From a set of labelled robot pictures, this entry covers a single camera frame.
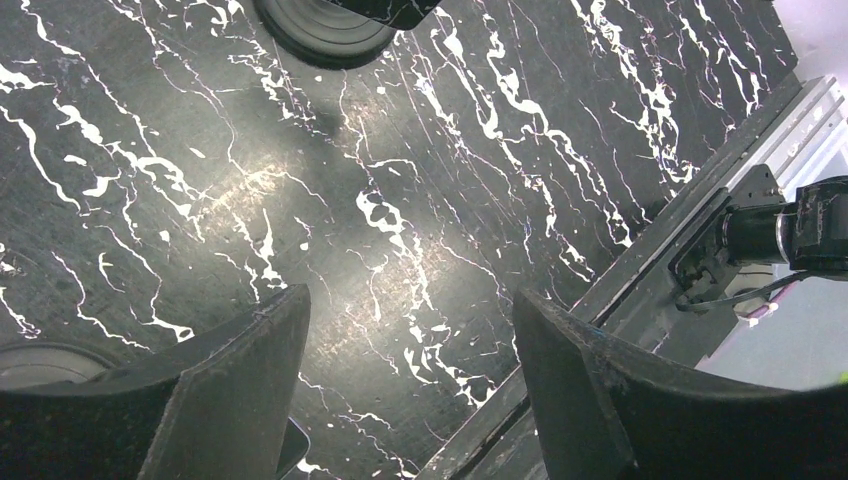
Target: black disc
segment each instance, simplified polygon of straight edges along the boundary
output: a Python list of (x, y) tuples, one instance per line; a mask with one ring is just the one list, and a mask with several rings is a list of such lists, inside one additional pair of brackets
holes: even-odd
[(0, 390), (55, 382), (81, 383), (113, 368), (114, 362), (87, 349), (48, 342), (0, 348)]
[(300, 60), (332, 70), (376, 59), (395, 30), (325, 0), (255, 0), (268, 31)]

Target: black marble table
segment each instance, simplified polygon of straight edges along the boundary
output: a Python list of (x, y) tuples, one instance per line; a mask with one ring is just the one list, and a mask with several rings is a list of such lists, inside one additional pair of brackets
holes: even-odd
[(773, 8), (445, 0), (362, 69), (237, 0), (0, 5), (0, 343), (159, 351), (307, 283), (313, 478), (409, 478), (794, 66)]

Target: round black base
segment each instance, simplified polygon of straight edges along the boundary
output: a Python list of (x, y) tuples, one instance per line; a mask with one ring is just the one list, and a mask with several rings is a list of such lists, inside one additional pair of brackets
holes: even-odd
[(87, 349), (49, 342), (0, 348), (0, 391), (55, 382), (82, 383), (114, 368), (114, 362)]
[(395, 30), (325, 0), (255, 0), (265, 27), (286, 51), (329, 70), (361, 67), (380, 56)]

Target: black cable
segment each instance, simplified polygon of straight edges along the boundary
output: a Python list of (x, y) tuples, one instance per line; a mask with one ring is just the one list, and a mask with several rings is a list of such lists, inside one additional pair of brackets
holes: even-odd
[(700, 303), (682, 303), (678, 301), (676, 303), (677, 309), (681, 312), (707, 312), (714, 308), (724, 307), (724, 306), (733, 306), (737, 303), (742, 303), (748, 300), (753, 300), (757, 297), (761, 297), (763, 295), (768, 295), (769, 293), (777, 290), (778, 288), (785, 287), (790, 283), (800, 282), (802, 280), (806, 280), (812, 276), (815, 276), (816, 272), (804, 271), (804, 272), (795, 272), (792, 275), (783, 277), (779, 280), (775, 280), (774, 282), (761, 287), (755, 290), (751, 290), (747, 293), (742, 293), (739, 295), (734, 295), (730, 298), (723, 298), (721, 300), (712, 300), (709, 302), (700, 302)]

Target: black cylinder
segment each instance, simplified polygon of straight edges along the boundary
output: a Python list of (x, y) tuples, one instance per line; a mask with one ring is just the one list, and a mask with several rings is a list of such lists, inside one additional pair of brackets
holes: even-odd
[(719, 223), (721, 245), (736, 264), (789, 263), (786, 246), (794, 217), (792, 204), (747, 207), (725, 214)]

